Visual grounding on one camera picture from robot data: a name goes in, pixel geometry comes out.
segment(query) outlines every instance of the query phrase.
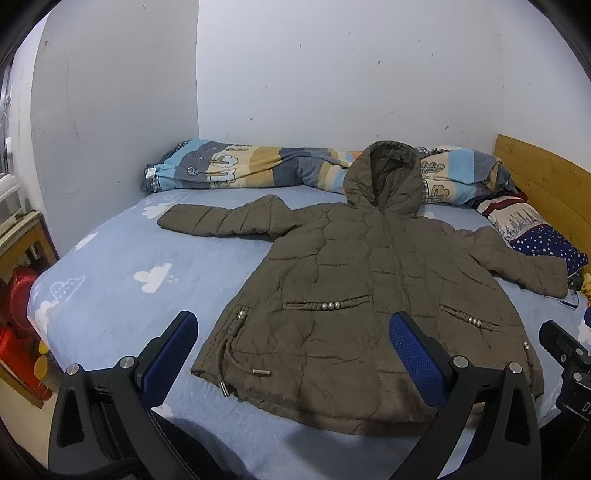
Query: red object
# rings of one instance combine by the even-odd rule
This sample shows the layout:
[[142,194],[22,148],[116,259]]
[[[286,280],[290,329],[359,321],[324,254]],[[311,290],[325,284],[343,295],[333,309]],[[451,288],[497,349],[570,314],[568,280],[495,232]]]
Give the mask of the red object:
[[12,320],[17,336],[39,340],[37,332],[27,318],[27,304],[33,283],[39,274],[30,267],[17,266],[12,271],[8,285],[2,291],[0,310],[2,316]]
[[51,397],[51,390],[43,385],[33,374],[35,358],[28,349],[28,342],[17,338],[12,330],[0,326],[0,359],[40,400]]

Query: drawstring cord end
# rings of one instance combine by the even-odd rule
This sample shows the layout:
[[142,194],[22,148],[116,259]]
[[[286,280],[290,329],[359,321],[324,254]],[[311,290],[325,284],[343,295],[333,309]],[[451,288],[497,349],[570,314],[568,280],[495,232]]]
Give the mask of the drawstring cord end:
[[251,373],[252,373],[252,375],[258,375],[260,377],[270,377],[271,376],[271,372],[269,372],[269,370],[260,370],[258,368],[253,368]]
[[223,380],[220,382],[220,388],[222,389],[223,396],[228,398],[230,396],[230,392],[228,391],[226,382],[224,382]]

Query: jacket pocket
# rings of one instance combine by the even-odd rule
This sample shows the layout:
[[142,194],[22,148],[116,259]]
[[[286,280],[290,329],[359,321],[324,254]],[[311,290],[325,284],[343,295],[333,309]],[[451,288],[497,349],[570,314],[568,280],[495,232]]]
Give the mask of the jacket pocket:
[[491,332],[502,331],[501,325],[498,325],[497,323],[487,322],[483,319],[473,317],[473,316],[467,314],[466,312],[455,309],[455,308],[445,305],[443,303],[439,305],[439,308],[441,308],[444,312],[448,313],[449,315],[454,316],[455,318],[457,318],[463,322],[470,323],[471,325],[474,325],[474,327],[476,327],[476,328],[480,328],[482,330],[490,330]]
[[287,301],[283,303],[283,310],[309,310],[312,312],[317,311],[330,311],[330,310],[343,310],[349,309],[372,301],[371,295],[361,295],[359,297],[351,297],[348,299],[338,299],[332,301]]

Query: jacket sleeve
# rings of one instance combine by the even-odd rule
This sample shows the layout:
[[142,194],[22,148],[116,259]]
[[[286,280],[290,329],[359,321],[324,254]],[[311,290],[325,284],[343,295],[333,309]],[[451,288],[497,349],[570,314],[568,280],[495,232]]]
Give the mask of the jacket sleeve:
[[517,252],[490,226],[475,232],[456,230],[452,237],[490,272],[541,295],[563,298],[567,294],[567,269],[562,258]]
[[197,236],[266,233],[272,239],[303,225],[298,214],[274,195],[265,195],[234,209],[174,205],[157,223],[167,230]]

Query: metal screw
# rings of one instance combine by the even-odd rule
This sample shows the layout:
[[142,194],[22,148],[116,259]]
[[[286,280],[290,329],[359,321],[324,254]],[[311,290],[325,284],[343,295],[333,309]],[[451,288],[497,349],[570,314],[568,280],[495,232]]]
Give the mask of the metal screw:
[[520,374],[523,371],[523,369],[521,368],[521,365],[518,364],[517,362],[511,362],[509,364],[509,370],[511,370],[515,374]]
[[129,367],[134,366],[135,358],[132,356],[125,356],[121,360],[119,360],[119,366],[123,369],[127,369]]
[[465,356],[455,356],[453,364],[458,368],[466,368],[468,366],[468,359]]
[[66,368],[66,373],[68,375],[76,375],[78,373],[79,369],[80,369],[80,365],[71,364],[68,368]]

